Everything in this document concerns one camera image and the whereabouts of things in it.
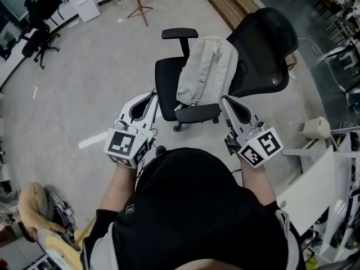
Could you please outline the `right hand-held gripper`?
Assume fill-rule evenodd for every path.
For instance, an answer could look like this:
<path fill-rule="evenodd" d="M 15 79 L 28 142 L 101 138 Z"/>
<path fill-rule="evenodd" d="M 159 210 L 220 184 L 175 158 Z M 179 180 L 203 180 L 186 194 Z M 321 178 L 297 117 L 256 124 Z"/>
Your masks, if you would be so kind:
<path fill-rule="evenodd" d="M 258 168 L 283 150 L 274 127 L 264 121 L 255 123 L 255 112 L 248 102 L 233 96 L 222 96 L 221 105 L 231 129 L 225 139 L 230 155 L 237 154 L 253 168 Z"/>

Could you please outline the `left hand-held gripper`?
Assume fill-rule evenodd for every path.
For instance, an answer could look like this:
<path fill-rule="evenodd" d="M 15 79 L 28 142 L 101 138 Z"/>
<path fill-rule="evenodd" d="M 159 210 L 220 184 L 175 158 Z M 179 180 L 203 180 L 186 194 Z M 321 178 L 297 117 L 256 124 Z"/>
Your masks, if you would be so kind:
<path fill-rule="evenodd" d="M 103 152 L 116 165 L 137 168 L 146 153 L 150 150 L 153 132 L 150 130 L 155 122 L 159 105 L 159 96 L 147 92 L 128 101 L 116 119 L 114 126 L 107 131 Z M 141 129 L 129 123 L 142 123 Z"/>

